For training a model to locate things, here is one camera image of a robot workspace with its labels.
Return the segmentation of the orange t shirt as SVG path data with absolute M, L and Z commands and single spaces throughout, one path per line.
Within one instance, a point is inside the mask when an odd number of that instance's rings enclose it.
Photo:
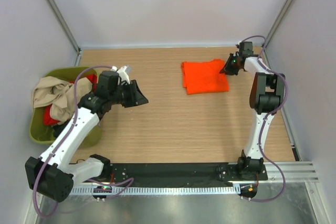
M 187 95 L 228 92 L 226 75 L 220 73 L 225 61 L 214 59 L 206 62 L 181 63 L 182 84 Z

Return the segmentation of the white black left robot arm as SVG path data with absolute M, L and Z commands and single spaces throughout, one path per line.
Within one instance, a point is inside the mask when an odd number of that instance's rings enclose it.
M 110 160 L 98 154 L 78 164 L 70 161 L 81 143 L 113 105 L 130 108 L 148 103 L 130 66 L 103 71 L 94 92 L 75 103 L 75 112 L 53 144 L 38 158 L 30 157 L 25 170 L 30 189 L 56 202 L 64 201 L 73 186 L 89 179 L 106 179 L 111 174 Z

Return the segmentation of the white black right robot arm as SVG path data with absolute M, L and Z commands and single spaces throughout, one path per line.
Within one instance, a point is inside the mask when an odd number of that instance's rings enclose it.
M 253 122 L 247 144 L 235 165 L 220 168 L 223 180 L 266 180 L 264 147 L 268 130 L 285 98 L 285 76 L 276 74 L 253 51 L 253 43 L 243 40 L 237 45 L 238 51 L 230 54 L 220 73 L 237 75 L 240 70 L 254 76 L 249 96 L 253 111 Z

